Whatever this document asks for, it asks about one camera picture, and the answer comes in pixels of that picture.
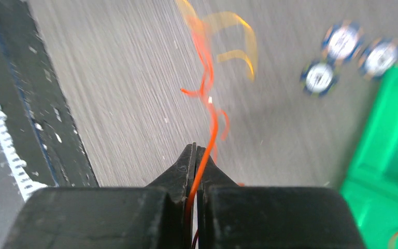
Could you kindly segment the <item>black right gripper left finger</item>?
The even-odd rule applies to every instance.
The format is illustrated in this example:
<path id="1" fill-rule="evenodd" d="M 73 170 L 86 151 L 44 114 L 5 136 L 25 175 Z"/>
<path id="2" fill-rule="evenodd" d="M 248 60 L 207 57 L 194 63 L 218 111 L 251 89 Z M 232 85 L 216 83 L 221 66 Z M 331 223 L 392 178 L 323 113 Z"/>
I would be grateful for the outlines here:
<path id="1" fill-rule="evenodd" d="M 185 218 L 197 145 L 145 187 L 47 187 L 35 191 L 3 248 L 189 248 Z"/>

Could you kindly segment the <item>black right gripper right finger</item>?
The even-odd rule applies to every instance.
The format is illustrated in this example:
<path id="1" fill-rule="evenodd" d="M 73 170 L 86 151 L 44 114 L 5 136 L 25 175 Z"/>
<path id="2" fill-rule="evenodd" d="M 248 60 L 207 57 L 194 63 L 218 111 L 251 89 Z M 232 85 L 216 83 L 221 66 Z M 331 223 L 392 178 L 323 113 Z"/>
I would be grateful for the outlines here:
<path id="1" fill-rule="evenodd" d="M 199 248 L 366 247 L 331 188 L 242 187 L 209 159 L 197 193 Z"/>

